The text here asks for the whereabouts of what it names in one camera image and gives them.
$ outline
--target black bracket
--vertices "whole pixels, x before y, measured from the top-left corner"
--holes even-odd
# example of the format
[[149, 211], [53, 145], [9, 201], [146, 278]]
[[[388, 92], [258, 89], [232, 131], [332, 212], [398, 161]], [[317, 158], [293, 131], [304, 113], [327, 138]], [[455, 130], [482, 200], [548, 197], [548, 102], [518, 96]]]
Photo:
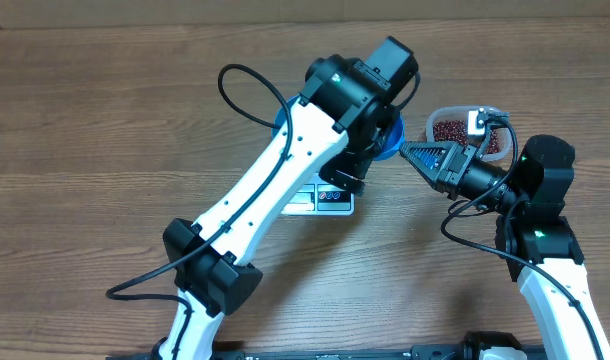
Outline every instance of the black bracket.
[[[200, 226], [174, 219], [163, 233], [169, 261], [176, 261], [205, 243], [198, 234]], [[249, 298], [263, 273], [252, 264], [236, 266], [232, 253], [219, 254], [211, 246], [176, 268], [174, 284], [189, 291], [207, 309], [209, 316], [230, 315]]]
[[[512, 219], [508, 229], [509, 238], [505, 236], [503, 221], [496, 219], [496, 248], [525, 261], [543, 264], [545, 258], [572, 259], [577, 265], [585, 260], [578, 240], [564, 216], [555, 221], [535, 222], [522, 218]], [[507, 260], [509, 275], [513, 282], [523, 270], [523, 265]]]

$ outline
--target red beans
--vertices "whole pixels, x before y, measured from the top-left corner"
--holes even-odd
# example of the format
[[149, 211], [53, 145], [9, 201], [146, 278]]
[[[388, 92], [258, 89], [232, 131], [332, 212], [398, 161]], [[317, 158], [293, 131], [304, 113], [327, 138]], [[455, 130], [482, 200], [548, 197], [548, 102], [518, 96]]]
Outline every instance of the red beans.
[[[434, 141], [456, 141], [467, 146], [467, 123], [463, 120], [440, 121], [434, 124]], [[492, 131], [486, 154], [495, 154], [501, 151], [498, 146], [497, 131]]]

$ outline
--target cable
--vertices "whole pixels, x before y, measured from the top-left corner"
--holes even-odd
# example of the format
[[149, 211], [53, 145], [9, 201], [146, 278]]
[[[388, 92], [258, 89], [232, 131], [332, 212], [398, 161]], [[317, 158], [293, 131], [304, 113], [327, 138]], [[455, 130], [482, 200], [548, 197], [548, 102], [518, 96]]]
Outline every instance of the cable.
[[447, 355], [445, 355], [441, 360], [447, 360], [447, 359], [451, 359], [452, 357], [456, 356], [456, 352], [451, 352]]
[[176, 343], [174, 344], [174, 348], [172, 349], [172, 359], [176, 360], [178, 356], [178, 352], [181, 349], [181, 340], [183, 339], [183, 334], [187, 327], [189, 326], [189, 321], [192, 317], [192, 305], [189, 301], [178, 297], [176, 295], [163, 295], [163, 294], [138, 294], [138, 295], [117, 295], [112, 294], [111, 297], [108, 298], [112, 300], [121, 300], [121, 301], [130, 301], [130, 300], [166, 300], [166, 301], [176, 301], [179, 304], [183, 304], [185, 306], [185, 320], [183, 321], [183, 326], [181, 327], [181, 331], [179, 332], [178, 337], [176, 338]]
[[229, 230], [230, 226], [245, 212], [245, 210], [247, 210], [250, 207], [250, 205], [261, 195], [261, 193], [263, 193], [263, 191], [267, 188], [267, 186], [272, 182], [272, 180], [274, 179], [274, 177], [280, 170], [283, 163], [285, 161], [287, 161], [287, 159], [289, 157], [289, 150], [291, 149], [291, 145], [292, 145], [292, 136], [293, 136], [293, 132], [294, 132], [293, 131], [294, 125], [292, 122], [292, 114], [289, 110], [289, 106], [287, 105], [285, 98], [283, 97], [283, 95], [281, 95], [281, 93], [278, 91], [278, 89], [276, 89], [276, 87], [274, 85], [272, 85], [272, 83], [270, 83], [269, 80], [265, 79], [258, 72], [248, 68], [245, 65], [240, 65], [240, 64], [229, 64], [229, 65], [226, 65], [225, 67], [223, 67], [218, 74], [218, 90], [220, 91], [221, 96], [223, 96], [223, 99], [225, 100], [225, 102], [229, 106], [231, 106], [236, 112], [245, 116], [246, 118], [248, 118], [254, 122], [257, 122], [261, 125], [274, 127], [274, 124], [269, 124], [263, 120], [260, 120], [256, 117], [250, 115], [249, 113], [241, 110], [238, 106], [236, 106], [232, 103], [232, 101], [229, 99], [229, 97], [227, 97], [227, 95], [225, 94], [225, 91], [223, 90], [223, 86], [222, 86], [223, 76], [225, 75], [226, 72], [228, 72], [229, 70], [232, 70], [232, 69], [237, 69], [237, 70], [243, 71], [243, 72], [251, 75], [252, 77], [254, 77], [256, 80], [260, 81], [263, 85], [265, 85], [265, 87], [267, 87], [267, 89], [269, 89], [269, 91], [274, 95], [274, 97], [276, 97], [278, 102], [281, 104], [281, 107], [285, 111], [285, 117], [286, 117], [286, 122], [287, 122], [287, 133], [284, 134], [284, 135], [286, 135], [285, 151], [283, 151], [283, 153], [279, 157], [278, 161], [276, 162], [276, 165], [274, 165], [274, 168], [272, 169], [272, 171], [269, 173], [269, 175], [267, 176], [265, 181], [263, 181], [263, 183], [258, 187], [258, 189], [256, 189], [256, 191], [254, 191], [252, 196], [250, 196], [249, 199], [247, 199], [247, 201], [245, 201], [245, 203], [243, 205], [241, 205], [241, 207], [227, 221], [225, 221], [225, 223], [223, 223], [223, 225], [221, 225], [221, 227], [212, 236], [210, 236], [207, 240], [205, 240], [205, 242], [201, 246], [199, 246], [198, 248], [189, 252], [187, 255], [182, 256], [181, 258], [177, 259], [176, 261], [173, 261], [171, 263], [168, 263], [166, 265], [159, 267], [158, 269], [152, 270], [148, 273], [145, 273], [145, 274], [137, 276], [131, 280], [118, 284], [105, 292], [105, 296], [111, 300], [123, 300], [123, 301], [172, 300], [172, 301], [177, 301], [177, 302], [185, 305], [185, 308], [186, 308], [185, 313], [187, 314], [187, 316], [185, 317], [185, 322], [183, 323], [183, 327], [181, 328], [181, 331], [179, 332], [178, 338], [176, 340], [176, 345], [174, 346], [172, 360], [176, 360], [178, 351], [180, 349], [181, 339], [183, 338], [185, 330], [187, 329], [187, 326], [189, 325], [189, 320], [190, 320], [190, 316], [192, 313], [192, 307], [190, 306], [189, 302], [187, 302], [187, 300], [185, 300], [185, 299], [182, 299], [182, 298], [180, 298], [178, 296], [174, 296], [174, 295], [159, 295], [159, 294], [117, 295], [116, 293], [119, 291], [128, 289], [132, 286], [141, 284], [141, 283], [143, 283], [147, 280], [150, 280], [152, 278], [155, 278], [171, 269], [181, 266], [184, 263], [186, 263], [187, 261], [191, 260], [196, 255], [199, 255], [201, 252], [205, 251], [214, 241], [216, 241], [216, 239], [218, 239], [219, 236], [221, 236], [224, 232]]
[[[594, 331], [594, 327], [592, 326], [589, 318], [587, 317], [587, 314], [585, 313], [585, 310], [583, 310], [580, 301], [576, 300], [576, 298], [574, 298], [574, 296], [567, 291], [567, 289], [561, 284], [559, 283], [554, 277], [552, 277], [550, 274], [548, 274], [545, 270], [539, 268], [538, 266], [525, 261], [517, 256], [514, 256], [512, 254], [509, 254], [505, 251], [501, 251], [489, 246], [485, 246], [482, 244], [478, 244], [475, 243], [473, 241], [469, 241], [469, 240], [465, 240], [462, 238], [459, 238], [457, 236], [454, 236], [452, 234], [450, 234], [447, 231], [447, 224], [454, 218], [458, 217], [458, 215], [460, 213], [462, 213], [463, 211], [465, 211], [466, 209], [470, 208], [471, 206], [474, 206], [476, 204], [478, 204], [480, 201], [482, 201], [486, 196], [488, 196], [490, 193], [492, 193], [493, 191], [496, 191], [497, 188], [499, 188], [501, 185], [503, 185], [507, 179], [509, 179], [509, 177], [512, 175], [512, 173], [514, 172], [515, 168], [516, 168], [516, 163], [518, 162], [518, 140], [516, 138], [516, 132], [514, 131], [514, 128], [509, 124], [509, 122], [503, 120], [503, 119], [496, 119], [496, 121], [501, 122], [505, 127], [507, 127], [507, 129], [509, 130], [510, 134], [512, 135], [512, 145], [513, 145], [513, 154], [512, 154], [512, 164], [509, 168], [509, 170], [507, 171], [507, 174], [505, 174], [505, 176], [498, 182], [496, 183], [494, 186], [492, 186], [489, 190], [487, 190], [486, 192], [484, 192], [482, 195], [480, 195], [479, 197], [477, 197], [474, 200], [469, 201], [467, 204], [463, 205], [462, 207], [458, 208], [456, 211], [451, 212], [446, 218], [445, 220], [443, 220], [443, 222], [441, 223], [441, 233], [447, 237], [448, 239], [457, 242], [461, 245], [465, 245], [465, 246], [469, 246], [471, 248], [474, 249], [478, 249], [481, 251], [485, 251], [485, 252], [489, 252], [495, 255], [498, 255], [499, 257], [505, 259], [505, 260], [512, 260], [515, 261], [523, 266], [526, 266], [532, 270], [534, 270], [536, 273], [538, 273], [539, 275], [543, 276], [545, 279], [547, 279], [550, 283], [552, 283], [552, 285], [554, 285], [563, 295], [565, 295], [565, 297], [567, 297], [567, 299], [569, 300], [569, 305], [573, 306], [576, 311], [578, 312], [578, 315], [581, 317], [581, 320], [583, 321], [586, 329], [587, 329], [587, 333], [588, 336], [590, 338], [590, 341], [592, 342], [592, 347], [594, 348], [594, 352], [596, 353], [596, 358], [597, 360], [603, 360], [603, 353], [601, 351], [600, 345], [598, 343], [598, 338], [596, 336], [596, 332]], [[503, 222], [503, 231], [505, 236], [508, 236], [509, 234], [509, 218], [512, 216], [512, 213], [514, 212], [514, 209], [516, 209], [516, 207], [518, 206], [519, 203], [522, 203], [524, 200], [520, 199], [519, 201], [516, 201], [515, 203], [512, 204], [512, 206], [510, 207], [508, 213], [505, 215], [506, 218], [504, 219]]]
[[[221, 93], [221, 97], [223, 98], [223, 100], [225, 100], [225, 102], [227, 103], [227, 105], [229, 105], [229, 107], [231, 107], [232, 109], [234, 109], [234, 111], [236, 111], [237, 113], [239, 113], [239, 114], [241, 114], [241, 115], [245, 116], [246, 118], [248, 118], [248, 119], [250, 119], [250, 120], [252, 120], [252, 121], [254, 121], [254, 122], [256, 122], [256, 123], [259, 123], [259, 124], [261, 124], [261, 125], [263, 125], [263, 126], [271, 127], [272, 129], [280, 129], [280, 128], [281, 128], [281, 126], [280, 126], [280, 125], [277, 125], [277, 124], [274, 124], [274, 123], [271, 123], [271, 122], [268, 122], [268, 121], [265, 121], [265, 120], [259, 119], [259, 118], [257, 118], [256, 116], [254, 116], [254, 115], [252, 115], [252, 114], [248, 113], [247, 111], [245, 111], [245, 110], [243, 110], [243, 109], [239, 108], [238, 106], [236, 106], [236, 104], [234, 104], [234, 102], [232, 102], [232, 100], [230, 100], [229, 96], [227, 96], [227, 94], [225, 93], [225, 89], [223, 88], [223, 76], [225, 75], [225, 73], [226, 73], [226, 72], [227, 72], [227, 70], [223, 71], [223, 70], [221, 69], [221, 72], [218, 74], [218, 81], [217, 81], [217, 85], [218, 85], [218, 92], [219, 92], [219, 93]], [[256, 79], [257, 79], [257, 80], [259, 80], [259, 81], [261, 81], [261, 82], [263, 83], [263, 85], [265, 85], [265, 86], [268, 86], [267, 84], [269, 84], [269, 82], [268, 82], [267, 80], [265, 80], [265, 81], [267, 81], [267, 84], [266, 84], [265, 82], [263, 82], [263, 81], [262, 81], [261, 79], [259, 79], [258, 77], [256, 77]]]
[[[459, 201], [454, 202], [452, 205], [449, 206], [449, 208], [447, 208], [447, 214], [451, 214], [455, 207], [457, 207], [460, 204], [466, 203], [468, 201], [469, 200], [459, 200]], [[466, 217], [481, 216], [481, 215], [489, 214], [489, 213], [491, 213], [493, 211], [494, 211], [494, 209], [490, 208], [490, 209], [483, 210], [483, 211], [475, 213], [475, 214], [456, 215], [455, 217], [460, 219], [460, 218], [466, 218]]]
[[417, 71], [416, 74], [414, 74], [414, 88], [412, 89], [412, 92], [407, 96], [407, 98], [405, 98], [405, 100], [403, 100], [403, 102], [394, 106], [394, 110], [395, 110], [394, 113], [399, 113], [401, 110], [403, 110], [403, 108], [405, 106], [407, 106], [407, 104], [410, 102], [410, 100], [412, 100], [414, 95], [416, 95], [416, 90], [418, 90], [418, 86], [420, 84], [421, 84], [421, 72]]

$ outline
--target wooden table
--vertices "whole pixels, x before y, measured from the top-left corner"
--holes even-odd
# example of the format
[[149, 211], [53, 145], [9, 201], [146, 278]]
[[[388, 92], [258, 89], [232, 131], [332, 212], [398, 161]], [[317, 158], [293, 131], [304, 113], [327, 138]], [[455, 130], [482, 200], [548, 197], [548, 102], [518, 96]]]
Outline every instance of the wooden table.
[[[313, 59], [365, 57], [390, 34], [423, 74], [408, 139], [439, 107], [490, 104], [512, 113], [521, 148], [540, 133], [576, 147], [564, 215], [610, 340], [610, 18], [1, 31], [0, 359], [149, 351], [175, 304], [105, 290], [163, 264], [168, 222], [208, 209], [269, 142], [220, 99], [218, 70], [244, 63], [291, 95]], [[244, 75], [226, 87], [254, 114], [278, 107]], [[499, 330], [540, 342], [505, 263], [440, 235], [450, 204], [397, 157], [372, 166], [354, 216], [280, 218], [254, 260], [262, 284], [218, 340], [405, 348]], [[452, 229], [491, 245], [493, 221]], [[138, 290], [173, 293], [172, 276]]]

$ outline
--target blue object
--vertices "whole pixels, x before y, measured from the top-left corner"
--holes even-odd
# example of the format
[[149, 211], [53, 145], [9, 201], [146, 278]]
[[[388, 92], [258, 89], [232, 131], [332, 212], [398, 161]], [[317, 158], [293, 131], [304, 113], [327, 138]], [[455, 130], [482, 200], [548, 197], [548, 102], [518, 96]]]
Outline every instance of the blue object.
[[[292, 105], [296, 103], [298, 99], [298, 95], [292, 96], [289, 100], [287, 100], [287, 105], [289, 108], [292, 108]], [[283, 126], [285, 122], [285, 111], [283, 107], [278, 109], [276, 112], [276, 116], [274, 117], [274, 124]], [[272, 137], [278, 134], [278, 129], [272, 129]], [[394, 127], [392, 128], [392, 133], [387, 138], [387, 142], [385, 143], [385, 148], [383, 152], [374, 158], [375, 161], [387, 160], [394, 156], [398, 152], [398, 149], [401, 147], [401, 144], [405, 142], [405, 123], [403, 122], [403, 116], [399, 115], [398, 119], [394, 123]]]

